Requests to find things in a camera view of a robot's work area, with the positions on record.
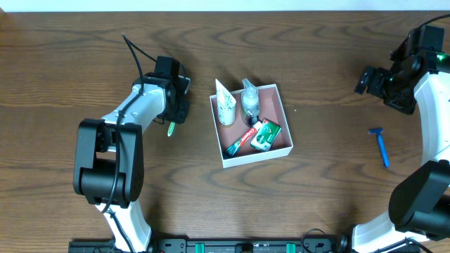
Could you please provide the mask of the green white toothbrush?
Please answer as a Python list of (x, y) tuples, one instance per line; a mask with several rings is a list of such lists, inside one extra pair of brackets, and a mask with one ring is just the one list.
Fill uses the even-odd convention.
[(175, 122), (171, 122), (171, 123), (169, 124), (169, 128), (168, 128), (168, 131), (167, 131), (167, 135), (168, 135), (169, 137), (172, 136), (172, 134), (174, 133), (175, 126), (176, 126), (176, 123), (175, 123)]

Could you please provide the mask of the blue disposable razor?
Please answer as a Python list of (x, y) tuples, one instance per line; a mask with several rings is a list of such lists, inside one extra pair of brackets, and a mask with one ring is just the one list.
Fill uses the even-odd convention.
[(382, 136), (383, 131), (384, 131), (384, 129), (380, 127), (380, 128), (369, 129), (368, 133), (370, 135), (376, 135), (376, 140), (378, 143), (380, 156), (382, 158), (382, 163), (383, 163), (384, 167), (389, 167), (390, 161), (389, 161), (389, 157), (388, 157), (387, 150), (385, 147), (384, 139)]

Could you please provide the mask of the white lotion tube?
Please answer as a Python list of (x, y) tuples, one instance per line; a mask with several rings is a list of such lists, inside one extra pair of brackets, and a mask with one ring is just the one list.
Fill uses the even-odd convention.
[(230, 126), (235, 121), (236, 99), (218, 79), (215, 80), (215, 86), (219, 122), (224, 126)]

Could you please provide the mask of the red teal toothpaste tube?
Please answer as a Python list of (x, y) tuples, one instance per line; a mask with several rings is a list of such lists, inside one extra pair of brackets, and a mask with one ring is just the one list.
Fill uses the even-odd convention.
[(242, 137), (236, 140), (232, 145), (230, 145), (224, 152), (225, 158), (235, 157), (240, 149), (245, 145), (245, 143), (253, 137), (259, 129), (262, 127), (262, 122), (256, 122)]

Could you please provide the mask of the clear pump soap bottle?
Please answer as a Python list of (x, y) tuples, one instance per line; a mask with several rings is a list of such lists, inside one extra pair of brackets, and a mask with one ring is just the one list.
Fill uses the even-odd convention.
[(247, 78), (242, 80), (241, 106), (243, 121), (251, 127), (259, 120), (259, 90)]

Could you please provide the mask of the green Dettol soap pack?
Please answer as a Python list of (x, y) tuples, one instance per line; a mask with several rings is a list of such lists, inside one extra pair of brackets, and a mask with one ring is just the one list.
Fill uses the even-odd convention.
[(250, 146), (263, 152), (270, 151), (281, 129), (276, 123), (264, 119)]

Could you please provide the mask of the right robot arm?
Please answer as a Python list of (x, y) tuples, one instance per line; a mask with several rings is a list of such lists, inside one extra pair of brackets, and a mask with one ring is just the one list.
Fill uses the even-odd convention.
[(420, 112), (421, 166), (392, 192), (388, 210), (355, 226), (351, 252), (393, 252), (449, 237), (449, 56), (435, 46), (391, 54), (389, 70), (367, 67), (355, 88), (405, 114)]

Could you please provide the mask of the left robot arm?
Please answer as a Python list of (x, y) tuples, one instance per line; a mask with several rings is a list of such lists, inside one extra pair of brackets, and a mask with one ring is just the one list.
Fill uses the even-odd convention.
[(130, 95), (101, 119), (78, 127), (73, 188), (106, 218), (114, 239), (71, 242), (69, 252), (148, 252), (151, 227), (139, 195), (143, 187), (143, 133), (155, 118), (184, 123), (191, 85), (178, 74), (148, 73)]

